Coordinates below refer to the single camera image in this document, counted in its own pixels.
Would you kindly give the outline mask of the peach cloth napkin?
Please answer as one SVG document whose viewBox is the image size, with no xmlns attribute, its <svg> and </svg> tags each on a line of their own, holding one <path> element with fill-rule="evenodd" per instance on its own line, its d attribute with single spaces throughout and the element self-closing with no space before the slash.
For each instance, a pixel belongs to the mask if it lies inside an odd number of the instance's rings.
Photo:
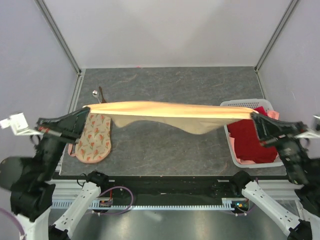
<svg viewBox="0 0 320 240">
<path fill-rule="evenodd" d="M 247 107 L 195 105 L 156 101 L 122 101 L 87 106 L 93 114 L 112 119 L 123 128 L 133 122 L 151 121 L 202 135 L 224 125 L 251 120 L 257 111 Z"/>
</svg>

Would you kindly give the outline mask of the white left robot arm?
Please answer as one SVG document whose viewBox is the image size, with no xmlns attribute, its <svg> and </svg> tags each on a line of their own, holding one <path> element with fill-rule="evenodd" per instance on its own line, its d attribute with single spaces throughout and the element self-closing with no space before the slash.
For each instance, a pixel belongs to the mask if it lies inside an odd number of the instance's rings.
<svg viewBox="0 0 320 240">
<path fill-rule="evenodd" d="M 89 107 L 58 118 L 39 118 L 31 129 L 23 113 L 1 120 L 16 136 L 37 136 L 33 157 L 12 156 L 0 163 L 0 187 L 10 191 L 11 212 L 22 240 L 69 240 L 79 221 L 98 196 L 110 191 L 108 177 L 89 173 L 80 194 L 54 224 L 49 225 L 55 184 L 53 178 L 67 144 L 77 143 L 85 127 Z"/>
</svg>

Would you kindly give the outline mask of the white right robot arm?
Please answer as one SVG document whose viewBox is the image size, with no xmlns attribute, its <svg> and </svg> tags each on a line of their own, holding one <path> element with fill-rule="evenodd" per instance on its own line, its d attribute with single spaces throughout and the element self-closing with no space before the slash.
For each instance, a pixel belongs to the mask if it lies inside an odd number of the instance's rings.
<svg viewBox="0 0 320 240">
<path fill-rule="evenodd" d="M 300 185 L 294 192 L 299 198 L 306 219 L 301 219 L 282 207 L 265 193 L 258 182 L 244 171 L 231 179 L 229 191 L 243 196 L 267 214 L 289 240 L 318 240 L 320 238 L 320 159 L 310 158 L 301 140 L 320 137 L 320 116 L 314 115 L 313 127 L 303 122 L 286 122 L 259 113 L 251 113 L 260 144 L 275 147 L 289 182 Z"/>
</svg>

